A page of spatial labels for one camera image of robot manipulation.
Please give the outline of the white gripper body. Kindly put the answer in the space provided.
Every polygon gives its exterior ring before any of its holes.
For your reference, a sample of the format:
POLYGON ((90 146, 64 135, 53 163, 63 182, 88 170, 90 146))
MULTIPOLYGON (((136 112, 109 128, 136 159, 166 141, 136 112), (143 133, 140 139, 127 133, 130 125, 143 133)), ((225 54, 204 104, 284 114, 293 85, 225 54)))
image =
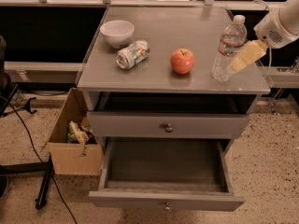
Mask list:
POLYGON ((254 27, 254 31, 268 48, 280 49, 299 38, 299 19, 271 12, 254 27))

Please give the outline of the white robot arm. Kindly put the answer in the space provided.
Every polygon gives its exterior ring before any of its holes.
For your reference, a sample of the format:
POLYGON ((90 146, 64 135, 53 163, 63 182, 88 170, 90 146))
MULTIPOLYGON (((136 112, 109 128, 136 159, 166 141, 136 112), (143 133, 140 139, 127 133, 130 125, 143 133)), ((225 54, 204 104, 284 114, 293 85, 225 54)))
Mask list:
POLYGON ((254 27, 256 40, 249 41, 227 67, 236 74, 262 58, 269 49, 283 48, 299 38, 299 0, 287 0, 254 27))

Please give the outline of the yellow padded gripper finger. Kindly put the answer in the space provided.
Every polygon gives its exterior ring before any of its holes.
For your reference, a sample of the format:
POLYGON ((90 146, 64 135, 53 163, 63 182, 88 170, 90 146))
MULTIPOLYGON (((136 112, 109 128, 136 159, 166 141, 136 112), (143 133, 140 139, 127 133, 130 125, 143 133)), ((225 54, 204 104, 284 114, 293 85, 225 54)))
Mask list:
POLYGON ((266 54, 267 49, 267 45, 260 39, 247 42, 228 65, 228 73, 236 74, 248 65, 255 63, 266 54))

